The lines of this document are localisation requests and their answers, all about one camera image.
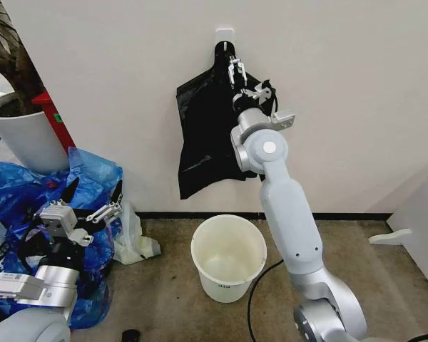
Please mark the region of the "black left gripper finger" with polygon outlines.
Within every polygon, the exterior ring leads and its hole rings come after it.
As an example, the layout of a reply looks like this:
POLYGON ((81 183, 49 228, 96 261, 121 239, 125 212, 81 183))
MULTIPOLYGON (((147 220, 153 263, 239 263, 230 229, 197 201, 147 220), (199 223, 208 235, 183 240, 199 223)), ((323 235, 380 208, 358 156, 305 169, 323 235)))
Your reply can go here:
POLYGON ((111 201, 108 204, 102 206, 100 209, 96 210, 93 214, 88 215, 86 221, 92 223, 99 223, 101 221, 104 221, 105 223, 111 223, 114 221, 122 212, 122 187, 123 180, 119 180, 111 195, 111 201))
POLYGON ((76 189, 78 187, 78 178, 76 177, 61 193, 61 196, 58 200, 52 200, 50 202, 51 206, 66 206, 73 199, 76 189))

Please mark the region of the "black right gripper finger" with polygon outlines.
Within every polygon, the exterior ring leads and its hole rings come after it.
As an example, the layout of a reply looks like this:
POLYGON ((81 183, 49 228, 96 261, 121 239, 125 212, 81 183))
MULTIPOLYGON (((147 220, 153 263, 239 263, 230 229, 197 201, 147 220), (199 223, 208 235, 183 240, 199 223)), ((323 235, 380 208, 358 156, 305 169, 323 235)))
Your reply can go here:
POLYGON ((258 104, 263 104, 273 97, 272 86, 269 80, 258 83, 252 90, 244 88, 241 92, 257 101, 258 104))
POLYGON ((230 56, 228 77, 232 89, 244 89, 247 87, 247 73, 245 65, 240 58, 230 56))

